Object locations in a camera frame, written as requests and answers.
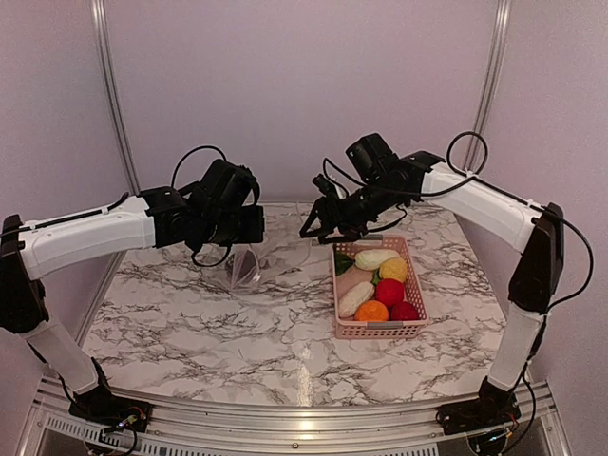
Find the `dark maroon toy food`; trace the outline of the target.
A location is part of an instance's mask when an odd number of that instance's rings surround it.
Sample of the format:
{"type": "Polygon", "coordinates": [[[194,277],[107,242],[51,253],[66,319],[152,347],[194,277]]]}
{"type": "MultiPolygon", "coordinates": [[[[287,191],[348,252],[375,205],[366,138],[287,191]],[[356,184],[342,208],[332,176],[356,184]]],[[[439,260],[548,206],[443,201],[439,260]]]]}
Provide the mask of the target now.
{"type": "Polygon", "coordinates": [[[259,259],[253,250],[232,253],[225,269],[228,284],[232,289],[256,285],[261,279],[259,259]]]}

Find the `white long toy vegetable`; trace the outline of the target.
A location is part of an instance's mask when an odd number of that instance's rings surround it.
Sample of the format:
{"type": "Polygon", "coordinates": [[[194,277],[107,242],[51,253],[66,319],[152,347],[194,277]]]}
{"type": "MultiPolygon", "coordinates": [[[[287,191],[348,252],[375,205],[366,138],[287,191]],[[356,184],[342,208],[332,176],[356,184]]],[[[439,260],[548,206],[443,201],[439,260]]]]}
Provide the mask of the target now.
{"type": "Polygon", "coordinates": [[[364,271],[375,271],[387,260],[399,257],[400,254],[392,249],[366,249],[354,257],[354,265],[364,271]]]}

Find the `beige toy food piece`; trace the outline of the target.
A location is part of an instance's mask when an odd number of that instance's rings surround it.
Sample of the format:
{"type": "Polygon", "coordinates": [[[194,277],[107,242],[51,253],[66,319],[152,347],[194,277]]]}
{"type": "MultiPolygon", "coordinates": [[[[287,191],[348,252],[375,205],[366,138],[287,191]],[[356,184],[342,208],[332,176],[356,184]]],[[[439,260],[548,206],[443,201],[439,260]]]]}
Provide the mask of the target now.
{"type": "Polygon", "coordinates": [[[373,275],[373,271],[365,271],[356,266],[351,266],[346,272],[336,277],[337,292],[342,295],[361,282],[372,282],[373,275]]]}

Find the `yellow toy fruit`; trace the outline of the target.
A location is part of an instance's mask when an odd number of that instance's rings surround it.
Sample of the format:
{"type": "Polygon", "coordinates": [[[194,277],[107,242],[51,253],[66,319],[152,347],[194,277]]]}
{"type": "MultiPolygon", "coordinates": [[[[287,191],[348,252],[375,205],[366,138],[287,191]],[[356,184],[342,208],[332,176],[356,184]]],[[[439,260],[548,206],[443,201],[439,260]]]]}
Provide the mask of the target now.
{"type": "Polygon", "coordinates": [[[380,265],[378,274],[381,279],[393,279],[405,283],[409,274],[409,266],[402,257],[393,257],[380,265]]]}

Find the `white toy bun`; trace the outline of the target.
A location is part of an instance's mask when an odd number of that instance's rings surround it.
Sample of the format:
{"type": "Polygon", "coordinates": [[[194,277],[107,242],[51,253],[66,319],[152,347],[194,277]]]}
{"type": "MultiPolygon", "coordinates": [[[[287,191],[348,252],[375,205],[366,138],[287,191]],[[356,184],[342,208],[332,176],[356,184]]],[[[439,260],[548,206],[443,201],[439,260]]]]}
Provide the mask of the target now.
{"type": "Polygon", "coordinates": [[[375,287],[371,282],[361,282],[350,288],[338,301],[338,316],[350,318],[358,308],[374,295],[375,287]]]}

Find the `bright red toy fruit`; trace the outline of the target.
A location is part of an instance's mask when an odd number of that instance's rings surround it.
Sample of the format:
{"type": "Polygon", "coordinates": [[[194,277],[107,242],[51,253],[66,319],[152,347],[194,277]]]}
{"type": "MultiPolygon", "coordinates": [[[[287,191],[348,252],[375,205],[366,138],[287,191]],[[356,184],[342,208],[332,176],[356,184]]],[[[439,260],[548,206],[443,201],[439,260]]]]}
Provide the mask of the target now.
{"type": "Polygon", "coordinates": [[[382,279],[376,285],[375,297],[390,309],[405,300],[405,286],[393,279],[382,279]]]}

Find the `pink plastic basket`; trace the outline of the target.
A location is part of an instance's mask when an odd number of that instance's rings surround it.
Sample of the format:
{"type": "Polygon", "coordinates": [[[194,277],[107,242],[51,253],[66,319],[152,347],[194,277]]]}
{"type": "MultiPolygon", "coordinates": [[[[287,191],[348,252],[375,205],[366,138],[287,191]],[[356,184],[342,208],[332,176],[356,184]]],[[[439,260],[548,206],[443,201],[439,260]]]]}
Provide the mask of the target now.
{"type": "Polygon", "coordinates": [[[335,336],[411,339],[428,323],[406,240],[369,236],[332,247],[335,336]]]}

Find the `clear zip top bag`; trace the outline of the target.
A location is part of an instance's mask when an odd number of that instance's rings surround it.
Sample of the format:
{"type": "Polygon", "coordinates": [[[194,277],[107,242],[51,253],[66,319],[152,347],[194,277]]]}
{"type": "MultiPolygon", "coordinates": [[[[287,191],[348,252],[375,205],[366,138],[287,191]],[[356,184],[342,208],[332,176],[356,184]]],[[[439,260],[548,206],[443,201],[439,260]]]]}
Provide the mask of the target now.
{"type": "Polygon", "coordinates": [[[313,250],[313,243],[299,235],[309,210],[302,201],[266,204],[263,240],[234,246],[227,259],[213,268],[211,278],[226,290],[245,293],[298,271],[313,250]]]}

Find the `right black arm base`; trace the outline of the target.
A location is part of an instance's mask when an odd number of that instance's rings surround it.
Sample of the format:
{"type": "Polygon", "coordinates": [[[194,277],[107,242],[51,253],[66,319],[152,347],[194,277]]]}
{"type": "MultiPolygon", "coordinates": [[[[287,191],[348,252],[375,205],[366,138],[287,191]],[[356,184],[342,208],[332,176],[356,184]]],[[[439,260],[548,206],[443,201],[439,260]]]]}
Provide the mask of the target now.
{"type": "Polygon", "coordinates": [[[437,408],[436,422],[445,435],[491,428],[505,423],[514,424],[522,414],[515,400],[502,408],[492,400],[481,398],[443,404],[437,408]]]}

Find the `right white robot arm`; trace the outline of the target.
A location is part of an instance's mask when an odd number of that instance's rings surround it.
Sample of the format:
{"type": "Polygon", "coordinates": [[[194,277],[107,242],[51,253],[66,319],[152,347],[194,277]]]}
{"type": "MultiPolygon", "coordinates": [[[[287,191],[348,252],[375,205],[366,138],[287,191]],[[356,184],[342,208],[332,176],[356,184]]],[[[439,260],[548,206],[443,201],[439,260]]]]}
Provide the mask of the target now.
{"type": "Polygon", "coordinates": [[[507,325],[484,380],[489,390],[470,407],[477,424],[493,424],[508,406],[501,390],[517,385],[557,289],[563,267],[561,209],[555,204],[539,209],[532,201],[510,197],[474,175],[457,173],[428,152],[402,159],[356,153],[352,161],[364,185],[341,199],[324,176],[314,178],[322,196],[300,229],[302,238],[316,238],[322,244],[355,242],[392,206],[427,201],[486,229],[520,253],[508,285],[507,325]]]}

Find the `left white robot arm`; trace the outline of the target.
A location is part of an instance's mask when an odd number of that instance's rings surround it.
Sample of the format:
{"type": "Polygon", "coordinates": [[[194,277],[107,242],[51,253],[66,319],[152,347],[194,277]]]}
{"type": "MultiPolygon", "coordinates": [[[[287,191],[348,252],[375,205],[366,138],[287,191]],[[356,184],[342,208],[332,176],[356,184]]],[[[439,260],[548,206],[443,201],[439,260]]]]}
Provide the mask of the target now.
{"type": "Polygon", "coordinates": [[[103,372],[45,305],[43,277],[97,257],[184,244],[197,254],[207,244],[230,250],[260,243],[264,213],[248,203],[255,191],[197,200],[158,187],[116,203],[44,221],[5,219],[1,232],[1,326],[20,335],[101,423],[120,414],[103,372]]]}

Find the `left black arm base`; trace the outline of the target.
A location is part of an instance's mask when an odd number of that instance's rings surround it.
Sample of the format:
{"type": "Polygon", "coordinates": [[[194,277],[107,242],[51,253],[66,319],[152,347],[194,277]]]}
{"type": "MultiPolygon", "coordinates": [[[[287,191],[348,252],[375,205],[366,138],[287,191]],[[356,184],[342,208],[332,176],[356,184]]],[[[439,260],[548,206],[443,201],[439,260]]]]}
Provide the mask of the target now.
{"type": "Polygon", "coordinates": [[[147,429],[151,411],[150,403],[121,396],[97,398],[89,405],[83,400],[72,400],[69,406],[69,413],[72,416],[112,429],[118,429],[120,422],[134,415],[137,420],[130,427],[141,433],[147,429]]]}

